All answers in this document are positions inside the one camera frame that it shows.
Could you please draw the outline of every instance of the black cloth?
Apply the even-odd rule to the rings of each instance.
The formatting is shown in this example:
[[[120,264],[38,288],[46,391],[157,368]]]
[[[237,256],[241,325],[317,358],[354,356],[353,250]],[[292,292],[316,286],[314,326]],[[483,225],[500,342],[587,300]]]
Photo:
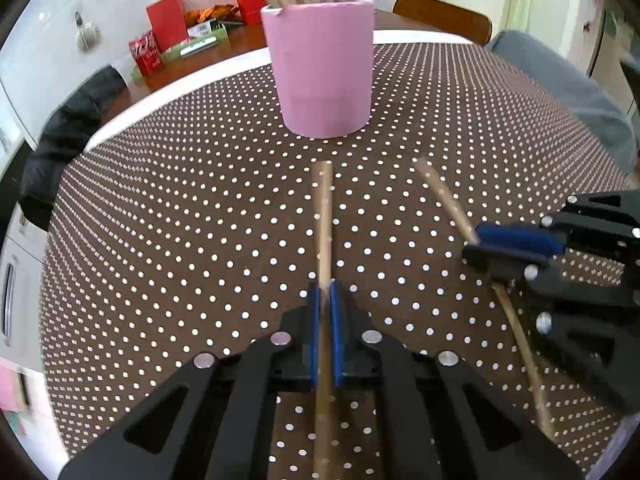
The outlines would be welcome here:
[[[20,183],[19,202],[29,222],[48,230],[62,172],[82,153],[126,87],[116,69],[105,67],[53,113],[36,151],[24,165]]]

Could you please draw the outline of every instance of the pink cup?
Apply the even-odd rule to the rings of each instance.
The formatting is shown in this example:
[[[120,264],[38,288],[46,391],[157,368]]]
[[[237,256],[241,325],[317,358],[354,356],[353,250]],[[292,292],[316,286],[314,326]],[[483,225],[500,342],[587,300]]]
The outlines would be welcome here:
[[[285,126],[315,139],[361,129],[371,110],[373,1],[261,13]]]

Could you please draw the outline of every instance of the brown tablecloth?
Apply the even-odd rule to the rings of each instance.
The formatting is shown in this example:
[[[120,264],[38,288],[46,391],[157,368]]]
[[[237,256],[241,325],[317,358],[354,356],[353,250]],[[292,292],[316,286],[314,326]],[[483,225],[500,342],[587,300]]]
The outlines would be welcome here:
[[[311,165],[335,168],[334,266],[373,323],[452,349],[535,419],[520,354],[484,276],[412,161],[470,220],[537,221],[573,193],[625,189],[595,136],[539,85],[472,45],[376,47],[372,115],[348,137],[282,124],[269,66],[204,86],[77,158],[52,217],[41,296],[50,400],[71,454],[200,351],[242,351],[315,276]],[[620,269],[570,254],[565,276]],[[538,358],[557,443],[584,471],[616,429]],[[336,478],[380,478],[372,397],[343,394]],[[313,397],[282,395],[271,478],[310,478]]]

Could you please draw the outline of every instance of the white cabinet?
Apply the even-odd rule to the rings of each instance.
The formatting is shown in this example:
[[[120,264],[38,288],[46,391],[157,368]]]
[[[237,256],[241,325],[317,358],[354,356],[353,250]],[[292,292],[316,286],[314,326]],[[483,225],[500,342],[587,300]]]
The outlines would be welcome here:
[[[44,262],[47,232],[29,222],[23,216],[19,204],[15,205],[6,235],[40,263]]]
[[[0,256],[0,357],[42,371],[38,289],[42,264],[10,238]]]

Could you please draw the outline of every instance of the gray cushion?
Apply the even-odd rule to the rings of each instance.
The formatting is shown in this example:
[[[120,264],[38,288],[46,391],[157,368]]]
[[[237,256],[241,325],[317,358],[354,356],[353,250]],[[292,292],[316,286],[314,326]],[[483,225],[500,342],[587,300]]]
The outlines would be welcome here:
[[[485,48],[540,83],[600,139],[622,171],[633,171],[631,122],[594,80],[525,32],[504,30]]]

